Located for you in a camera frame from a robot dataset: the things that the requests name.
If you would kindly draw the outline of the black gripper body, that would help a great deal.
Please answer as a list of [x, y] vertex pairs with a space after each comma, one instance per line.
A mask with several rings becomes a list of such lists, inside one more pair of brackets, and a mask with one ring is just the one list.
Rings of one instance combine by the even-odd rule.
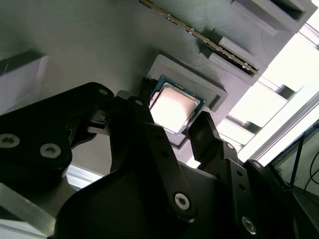
[[176, 161], [126, 165], [74, 194], [56, 239], [222, 239], [239, 234], [238, 165], [205, 173]]

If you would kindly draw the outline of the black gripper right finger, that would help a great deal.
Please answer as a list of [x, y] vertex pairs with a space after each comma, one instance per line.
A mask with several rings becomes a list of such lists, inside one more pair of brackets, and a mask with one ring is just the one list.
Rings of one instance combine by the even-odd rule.
[[200, 170], [223, 185], [221, 208], [236, 239], [306, 239], [307, 217], [296, 198], [281, 187], [257, 161], [242, 163], [236, 150], [223, 141], [207, 112], [188, 129]]

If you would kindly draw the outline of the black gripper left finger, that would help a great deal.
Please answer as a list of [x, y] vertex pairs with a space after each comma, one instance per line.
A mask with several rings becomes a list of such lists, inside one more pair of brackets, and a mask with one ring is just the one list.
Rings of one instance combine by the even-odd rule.
[[91, 82], [1, 116], [0, 180], [45, 191], [62, 180], [72, 149], [102, 133], [110, 137], [111, 173], [126, 165], [178, 162], [142, 100], [116, 97]]

